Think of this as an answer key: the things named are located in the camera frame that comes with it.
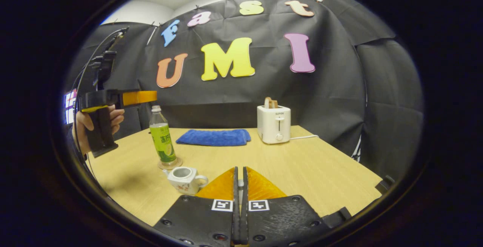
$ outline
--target black handle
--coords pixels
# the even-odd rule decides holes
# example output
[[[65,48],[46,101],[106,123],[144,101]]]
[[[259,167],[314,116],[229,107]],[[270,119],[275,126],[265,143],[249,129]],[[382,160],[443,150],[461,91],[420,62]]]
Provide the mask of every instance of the black handle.
[[[89,116],[94,124],[94,130],[86,129],[86,134],[94,158],[116,149],[119,145],[112,137],[109,108],[95,110],[90,112]]]

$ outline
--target letter m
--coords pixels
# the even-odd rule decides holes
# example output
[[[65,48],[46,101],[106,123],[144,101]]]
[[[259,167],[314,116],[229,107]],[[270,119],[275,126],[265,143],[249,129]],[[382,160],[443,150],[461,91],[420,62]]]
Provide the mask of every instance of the letter m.
[[[214,80],[218,76],[214,67],[222,77],[226,77],[231,63],[233,69],[232,77],[248,77],[255,74],[255,69],[250,65],[250,54],[248,46],[252,43],[250,38],[238,38],[231,42],[230,48],[225,53],[217,43],[210,43],[202,47],[205,53],[205,72],[202,80]]]

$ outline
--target foam letter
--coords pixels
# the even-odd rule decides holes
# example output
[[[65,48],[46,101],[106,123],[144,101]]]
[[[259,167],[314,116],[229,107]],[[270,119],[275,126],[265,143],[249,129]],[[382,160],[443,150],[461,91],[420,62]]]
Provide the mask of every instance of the foam letter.
[[[243,15],[260,14],[263,12],[260,1],[245,1],[240,4],[240,13]]]
[[[187,56],[188,54],[183,53],[174,57],[176,65],[174,66],[174,74],[171,78],[166,78],[166,70],[168,69],[169,62],[171,62],[171,58],[165,58],[157,63],[156,83],[159,87],[171,87],[180,80],[181,72],[183,72],[183,62]]]
[[[312,11],[306,11],[305,8],[308,7],[307,4],[302,4],[299,1],[288,1],[285,2],[285,5],[290,5],[292,10],[302,16],[314,16],[314,12]]]
[[[179,22],[180,22],[179,20],[175,20],[173,23],[169,25],[169,27],[164,29],[164,31],[161,33],[161,35],[164,37],[164,47],[168,46],[168,44],[176,37],[174,33],[178,31],[178,27],[176,25]]]
[[[207,23],[210,20],[210,15],[211,15],[211,12],[209,11],[198,13],[192,17],[193,20],[188,22],[188,26],[195,26],[197,24]]]
[[[284,37],[290,41],[292,47],[292,57],[294,63],[290,65],[290,70],[294,73],[312,73],[315,66],[310,63],[307,41],[309,37],[304,34],[285,34]]]
[[[250,38],[238,38],[231,42],[230,48],[225,53],[217,43],[210,43],[202,47],[205,53],[205,72],[202,80],[214,80],[218,76],[214,67],[222,77],[226,77],[231,63],[233,69],[232,77],[248,77],[255,74],[255,69],[250,64],[250,53],[248,46],[252,43]]]

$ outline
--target black fabric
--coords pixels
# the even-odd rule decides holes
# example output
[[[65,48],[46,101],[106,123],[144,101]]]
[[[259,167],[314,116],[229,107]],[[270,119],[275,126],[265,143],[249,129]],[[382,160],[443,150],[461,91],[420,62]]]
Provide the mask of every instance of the black fabric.
[[[380,177],[400,178],[414,159],[423,127],[423,96],[411,57],[391,39],[357,46],[368,105],[360,163]]]
[[[355,0],[324,0],[323,4],[340,20],[353,45],[395,37],[381,18]]]
[[[239,5],[244,1],[252,0],[212,3],[160,28],[138,23],[101,25],[74,59],[70,79],[74,80],[97,43],[129,25],[131,28],[114,48],[118,55],[105,87],[156,90],[158,104],[171,127],[256,127],[256,106],[269,96],[291,108],[292,125],[319,135],[347,155],[354,151],[362,132],[366,153],[361,163],[380,176],[397,178],[415,151],[422,104],[420,86],[403,82],[406,78],[414,78],[414,84],[419,82],[409,55],[400,46],[388,46],[397,44],[390,39],[395,36],[392,30],[354,0],[298,0],[308,5],[307,10],[315,13],[313,17],[293,12],[284,4],[291,0],[258,0],[263,13],[242,15]],[[187,26],[195,14],[204,11],[212,12],[209,22]],[[180,20],[176,38],[164,47],[161,33],[174,20]],[[293,57],[290,42],[283,37],[286,33],[309,36],[307,47],[315,72],[290,70]],[[249,50],[255,74],[228,74],[225,78],[218,74],[215,80],[203,81],[201,48],[217,43],[226,52],[240,37],[252,39]],[[167,77],[171,77],[174,57],[182,53],[188,56],[180,80],[172,87],[160,88],[156,83],[158,62],[172,59],[167,70]],[[366,86],[371,89],[367,107]],[[150,104],[126,109],[126,119],[115,139],[148,128],[150,109]]]

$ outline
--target wooden table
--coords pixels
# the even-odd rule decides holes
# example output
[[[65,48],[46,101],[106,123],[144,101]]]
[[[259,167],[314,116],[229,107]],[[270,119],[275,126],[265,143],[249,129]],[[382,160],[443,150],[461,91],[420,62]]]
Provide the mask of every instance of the wooden table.
[[[248,166],[286,195],[302,195],[319,216],[344,206],[354,215],[381,196],[375,188],[380,177],[317,137],[264,144],[256,128],[247,130],[252,141],[246,146],[173,146],[183,166],[197,168],[209,180],[235,166],[242,179],[243,166]],[[187,131],[171,128],[171,139],[176,141]],[[307,135],[312,134],[300,126],[291,127],[292,137]],[[96,159],[90,155],[94,175],[112,199],[153,226],[181,194],[157,166],[149,129],[116,142],[118,149]]]

